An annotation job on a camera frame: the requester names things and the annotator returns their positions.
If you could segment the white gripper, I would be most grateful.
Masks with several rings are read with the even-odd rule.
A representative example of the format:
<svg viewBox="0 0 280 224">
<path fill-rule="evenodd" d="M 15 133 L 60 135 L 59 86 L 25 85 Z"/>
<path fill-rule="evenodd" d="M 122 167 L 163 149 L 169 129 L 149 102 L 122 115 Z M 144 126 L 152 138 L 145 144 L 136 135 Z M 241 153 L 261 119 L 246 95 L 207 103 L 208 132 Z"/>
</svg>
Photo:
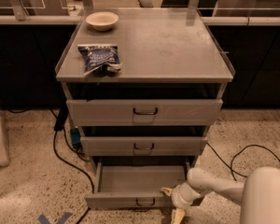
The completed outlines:
<svg viewBox="0 0 280 224">
<path fill-rule="evenodd" d="M 181 224 L 185 210 L 191 206 L 199 206 L 204 199 L 205 191 L 191 187 L 187 182 L 172 188 L 162 187 L 161 191 L 171 197 L 173 206 L 171 224 Z"/>
</svg>

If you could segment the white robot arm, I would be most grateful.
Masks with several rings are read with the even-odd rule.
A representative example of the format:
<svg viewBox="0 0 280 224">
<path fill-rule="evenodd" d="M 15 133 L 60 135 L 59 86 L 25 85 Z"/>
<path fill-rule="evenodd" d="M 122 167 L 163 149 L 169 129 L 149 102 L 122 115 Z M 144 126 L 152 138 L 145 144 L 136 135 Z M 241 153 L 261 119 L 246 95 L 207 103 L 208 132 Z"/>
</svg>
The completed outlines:
<svg viewBox="0 0 280 224">
<path fill-rule="evenodd" d="M 244 183 L 191 168 L 184 183 L 161 191 L 175 207 L 171 224 L 180 224 L 186 210 L 212 191 L 241 206 L 240 224 L 280 224 L 280 170 L 276 168 L 260 167 Z"/>
</svg>

